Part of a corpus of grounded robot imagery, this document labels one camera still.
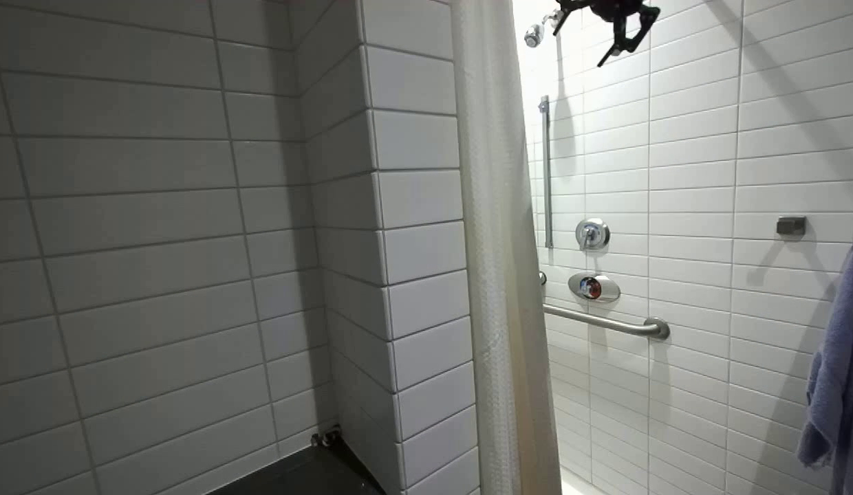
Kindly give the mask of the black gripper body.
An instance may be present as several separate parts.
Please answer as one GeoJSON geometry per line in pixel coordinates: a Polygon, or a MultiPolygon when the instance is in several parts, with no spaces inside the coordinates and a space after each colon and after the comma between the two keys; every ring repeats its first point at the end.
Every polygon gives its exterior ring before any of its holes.
{"type": "Polygon", "coordinates": [[[622,21],[630,13],[637,13],[641,20],[658,20],[661,9],[646,5],[643,0],[571,0],[575,9],[589,9],[604,21],[622,21]]]}

